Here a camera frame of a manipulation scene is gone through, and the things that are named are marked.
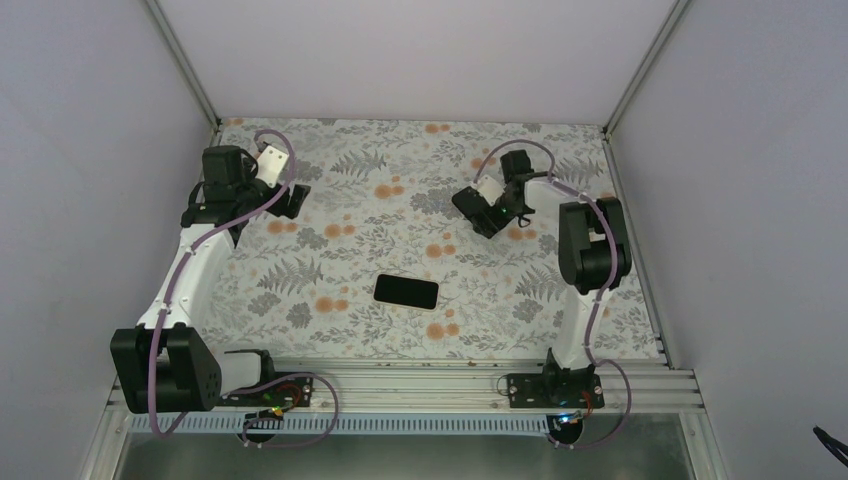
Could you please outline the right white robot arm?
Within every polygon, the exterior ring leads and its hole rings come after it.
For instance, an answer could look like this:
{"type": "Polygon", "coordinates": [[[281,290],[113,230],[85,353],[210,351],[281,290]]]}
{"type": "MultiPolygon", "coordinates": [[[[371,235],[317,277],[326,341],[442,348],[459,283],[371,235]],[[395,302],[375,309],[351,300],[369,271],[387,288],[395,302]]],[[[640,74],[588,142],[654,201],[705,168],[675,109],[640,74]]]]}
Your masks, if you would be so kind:
{"type": "Polygon", "coordinates": [[[609,294],[632,267],[622,203],[593,199],[564,181],[536,172],[529,155],[513,151],[501,158],[508,199],[522,200],[558,223],[559,272],[567,284],[560,330],[538,373],[506,377],[511,408],[590,409],[604,405],[596,370],[593,330],[609,294]]]}

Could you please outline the black phone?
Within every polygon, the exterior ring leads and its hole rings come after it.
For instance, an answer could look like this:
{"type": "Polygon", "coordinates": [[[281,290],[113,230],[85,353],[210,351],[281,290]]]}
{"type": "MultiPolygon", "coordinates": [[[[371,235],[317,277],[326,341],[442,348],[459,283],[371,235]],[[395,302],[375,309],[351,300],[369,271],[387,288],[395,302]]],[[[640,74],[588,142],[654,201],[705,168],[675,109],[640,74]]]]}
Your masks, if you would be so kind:
{"type": "Polygon", "coordinates": [[[472,187],[454,194],[452,204],[468,220],[475,233],[491,239],[511,221],[508,212],[497,205],[489,205],[486,199],[472,187]]]}

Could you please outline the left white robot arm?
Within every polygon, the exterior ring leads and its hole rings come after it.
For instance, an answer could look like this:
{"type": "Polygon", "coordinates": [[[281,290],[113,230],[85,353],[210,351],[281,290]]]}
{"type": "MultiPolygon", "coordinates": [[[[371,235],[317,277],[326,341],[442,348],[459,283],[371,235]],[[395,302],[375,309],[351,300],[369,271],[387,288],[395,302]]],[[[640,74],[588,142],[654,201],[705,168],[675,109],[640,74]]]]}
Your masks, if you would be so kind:
{"type": "Polygon", "coordinates": [[[202,179],[180,218],[175,258],[148,310],[118,329],[110,353],[134,414],[204,412],[239,392],[255,405],[278,391],[268,353],[215,353],[201,338],[213,290],[249,222],[262,213],[294,219],[310,192],[293,181],[291,146],[265,144],[256,155],[232,145],[205,149],[202,179]]]}

